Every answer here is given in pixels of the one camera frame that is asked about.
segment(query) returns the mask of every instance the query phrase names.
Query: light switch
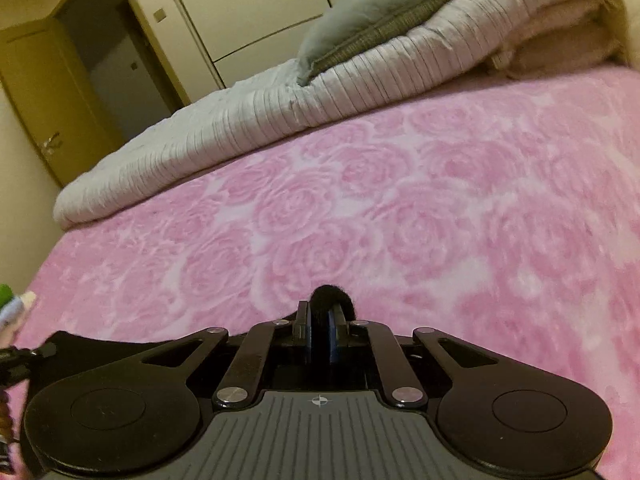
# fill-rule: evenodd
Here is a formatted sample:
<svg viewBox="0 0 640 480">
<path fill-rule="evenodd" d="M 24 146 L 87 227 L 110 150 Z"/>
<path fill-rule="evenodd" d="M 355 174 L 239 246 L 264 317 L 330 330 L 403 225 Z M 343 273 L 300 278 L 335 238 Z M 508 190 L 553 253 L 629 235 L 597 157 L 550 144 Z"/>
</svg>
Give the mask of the light switch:
<svg viewBox="0 0 640 480">
<path fill-rule="evenodd" d="M 154 12 L 154 18 L 158 23 L 166 18 L 166 12 L 164 12 L 164 9 L 162 7 Z"/>
</svg>

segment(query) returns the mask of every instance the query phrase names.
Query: pillow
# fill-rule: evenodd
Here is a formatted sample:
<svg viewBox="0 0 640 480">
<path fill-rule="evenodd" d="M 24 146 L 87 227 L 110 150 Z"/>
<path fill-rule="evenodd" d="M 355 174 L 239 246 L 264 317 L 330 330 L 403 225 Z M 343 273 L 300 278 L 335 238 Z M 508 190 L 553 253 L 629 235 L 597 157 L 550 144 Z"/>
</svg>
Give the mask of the pillow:
<svg viewBox="0 0 640 480">
<path fill-rule="evenodd" d="M 427 21 L 449 0 L 343 0 L 318 19 L 298 53 L 298 83 Z"/>
<path fill-rule="evenodd" d="M 575 72 L 603 62 L 620 47 L 607 27 L 587 21 L 526 41 L 504 72 L 514 79 Z"/>
</svg>

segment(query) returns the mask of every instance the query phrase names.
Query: gray textured panel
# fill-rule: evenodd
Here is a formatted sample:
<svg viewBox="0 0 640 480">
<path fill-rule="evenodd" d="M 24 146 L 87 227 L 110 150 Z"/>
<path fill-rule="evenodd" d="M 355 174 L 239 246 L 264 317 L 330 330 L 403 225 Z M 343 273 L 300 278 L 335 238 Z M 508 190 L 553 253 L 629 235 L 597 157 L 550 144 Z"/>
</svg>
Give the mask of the gray textured panel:
<svg viewBox="0 0 640 480">
<path fill-rule="evenodd" d="M 417 413 L 373 392 L 267 392 L 221 413 L 187 453 L 140 480 L 489 480 L 450 454 Z M 48 473 L 46 480 L 63 480 Z M 596 480 L 582 473 L 574 480 Z"/>
</svg>

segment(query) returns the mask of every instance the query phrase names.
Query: wall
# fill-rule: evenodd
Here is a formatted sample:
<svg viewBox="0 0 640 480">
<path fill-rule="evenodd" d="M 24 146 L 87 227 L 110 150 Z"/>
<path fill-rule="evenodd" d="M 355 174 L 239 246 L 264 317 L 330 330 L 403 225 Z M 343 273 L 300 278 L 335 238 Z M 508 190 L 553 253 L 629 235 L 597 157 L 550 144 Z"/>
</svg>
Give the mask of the wall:
<svg viewBox="0 0 640 480">
<path fill-rule="evenodd" d="M 90 70 L 89 78 L 125 140 L 171 115 L 128 35 Z"/>
<path fill-rule="evenodd" d="M 0 282 L 15 291 L 27 288 L 62 234 L 52 218 L 59 191 L 0 86 Z"/>
</svg>

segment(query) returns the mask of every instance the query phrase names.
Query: pink blanket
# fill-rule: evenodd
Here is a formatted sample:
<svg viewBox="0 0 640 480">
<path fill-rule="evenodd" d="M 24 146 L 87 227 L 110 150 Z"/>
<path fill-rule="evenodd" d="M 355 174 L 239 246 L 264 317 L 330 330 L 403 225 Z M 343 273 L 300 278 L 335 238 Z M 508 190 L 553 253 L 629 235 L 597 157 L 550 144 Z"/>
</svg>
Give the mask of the pink blanket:
<svg viewBox="0 0 640 480">
<path fill-rule="evenodd" d="M 640 75 L 604 67 L 313 131 L 66 234 L 18 344 L 240 332 L 335 283 L 395 333 L 586 384 L 614 415 L 600 471 L 635 479 L 639 124 Z"/>
</svg>

